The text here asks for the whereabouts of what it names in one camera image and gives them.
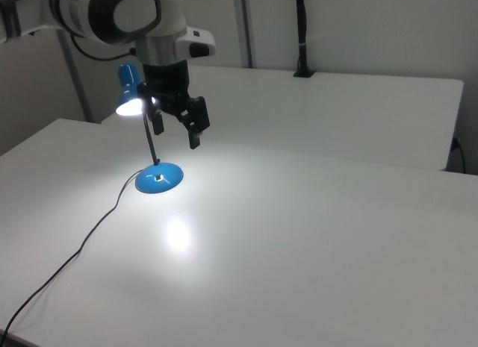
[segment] lamp base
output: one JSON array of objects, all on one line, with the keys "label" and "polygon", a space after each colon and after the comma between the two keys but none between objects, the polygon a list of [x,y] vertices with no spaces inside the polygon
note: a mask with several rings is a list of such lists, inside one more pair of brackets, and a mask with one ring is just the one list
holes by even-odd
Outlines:
[{"label": "lamp base", "polygon": [[181,183],[184,173],[172,163],[147,166],[136,177],[136,189],[148,194],[166,192]]}]

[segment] table surface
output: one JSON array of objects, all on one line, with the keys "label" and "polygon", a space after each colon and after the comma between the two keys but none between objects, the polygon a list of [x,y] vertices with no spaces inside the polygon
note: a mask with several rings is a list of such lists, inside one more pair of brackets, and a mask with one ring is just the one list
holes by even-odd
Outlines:
[{"label": "table surface", "polygon": [[[155,138],[184,180],[131,184],[12,332],[40,346],[475,346],[478,179]],[[139,131],[58,120],[0,157],[0,325],[133,172]]]},{"label": "table surface", "polygon": [[[440,170],[447,165],[463,83],[457,80],[190,66],[217,142]],[[102,124],[143,129],[116,114]],[[187,139],[165,115],[166,134]]]}]

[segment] blue lamp shade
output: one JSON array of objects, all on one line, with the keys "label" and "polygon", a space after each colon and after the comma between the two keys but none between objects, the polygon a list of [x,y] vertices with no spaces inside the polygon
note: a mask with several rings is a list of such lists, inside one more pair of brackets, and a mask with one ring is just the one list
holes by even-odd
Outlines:
[{"label": "blue lamp shade", "polygon": [[134,63],[124,63],[118,68],[121,83],[117,113],[120,116],[136,116],[142,113],[143,102],[137,97],[137,85],[141,83],[140,74]]}]

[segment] desk lamp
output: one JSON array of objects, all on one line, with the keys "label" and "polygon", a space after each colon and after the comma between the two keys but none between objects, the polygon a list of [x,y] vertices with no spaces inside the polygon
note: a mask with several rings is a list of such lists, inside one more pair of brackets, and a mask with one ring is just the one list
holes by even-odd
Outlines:
[{"label": "desk lamp", "polygon": [[[147,166],[136,177],[136,188],[143,193],[162,193],[178,185],[184,174],[181,168],[172,163],[160,163],[156,157],[155,147],[149,131],[147,111],[149,105],[159,106],[159,100],[151,97],[145,84],[141,83],[140,75],[133,63],[125,63],[118,68],[118,78],[122,92],[119,95],[117,113],[120,116],[137,116],[143,114],[149,149],[153,164]],[[155,132],[163,131],[162,120],[156,120]]]}]

